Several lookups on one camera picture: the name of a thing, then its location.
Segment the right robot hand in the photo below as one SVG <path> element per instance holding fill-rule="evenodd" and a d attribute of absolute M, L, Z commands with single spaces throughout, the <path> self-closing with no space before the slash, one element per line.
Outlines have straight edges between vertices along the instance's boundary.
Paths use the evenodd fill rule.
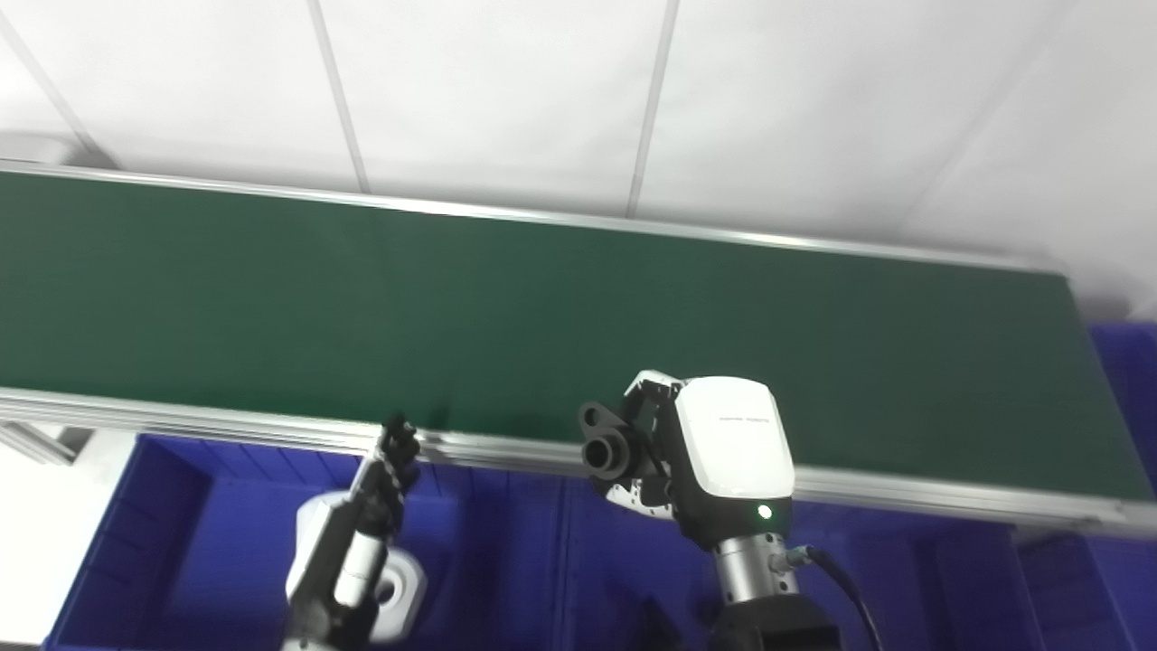
<path fill-rule="evenodd" d="M 677 523 L 703 552 L 793 531 L 796 468 L 764 383 L 643 370 L 625 391 L 616 429 L 636 459 L 617 478 L 592 478 L 607 502 Z"/>

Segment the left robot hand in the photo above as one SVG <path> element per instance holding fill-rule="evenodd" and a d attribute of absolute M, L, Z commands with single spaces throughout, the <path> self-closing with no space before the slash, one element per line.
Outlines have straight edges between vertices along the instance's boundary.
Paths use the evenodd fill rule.
<path fill-rule="evenodd" d="M 315 515 L 314 541 L 295 553 L 287 577 L 282 650 L 367 650 L 379 617 L 389 545 L 400 534 L 406 500 L 420 478 L 417 428 L 398 412 L 381 424 L 351 489 Z"/>

